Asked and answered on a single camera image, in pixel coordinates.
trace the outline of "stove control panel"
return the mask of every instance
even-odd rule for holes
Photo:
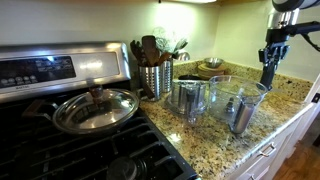
[[[0,88],[76,77],[70,56],[41,56],[0,61]]]

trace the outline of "stainless steel stove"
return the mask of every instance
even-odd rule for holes
[[[92,84],[130,90],[126,46],[90,42],[0,47],[0,179],[195,179],[141,109],[111,135],[74,136],[50,121]],[[37,113],[25,113],[35,100]]]

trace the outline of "countertop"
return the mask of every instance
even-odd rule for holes
[[[228,125],[205,112],[190,127],[166,109],[164,102],[142,101],[140,108],[162,131],[202,179],[224,179],[250,155],[305,113],[308,105],[286,94],[269,92],[244,133],[233,135]]]

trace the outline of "utensil holder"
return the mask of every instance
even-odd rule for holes
[[[167,93],[171,91],[172,76],[173,76],[173,59],[164,61],[161,65],[162,69],[162,92]]]
[[[155,96],[152,99],[146,99],[146,101],[158,101],[161,97],[161,67],[139,66],[139,76],[141,84],[147,84]]]

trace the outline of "wall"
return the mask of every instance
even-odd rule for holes
[[[0,45],[120,40],[128,46],[161,26],[187,37],[185,49],[198,59],[212,56],[219,9],[157,0],[1,0]]]
[[[220,10],[215,56],[226,61],[262,69],[258,50],[264,48],[271,1],[260,1],[222,7]],[[320,21],[320,6],[300,11],[299,22]],[[320,32],[309,34],[320,44]],[[277,73],[315,81],[320,73],[320,53],[301,36],[290,38],[291,46]]]

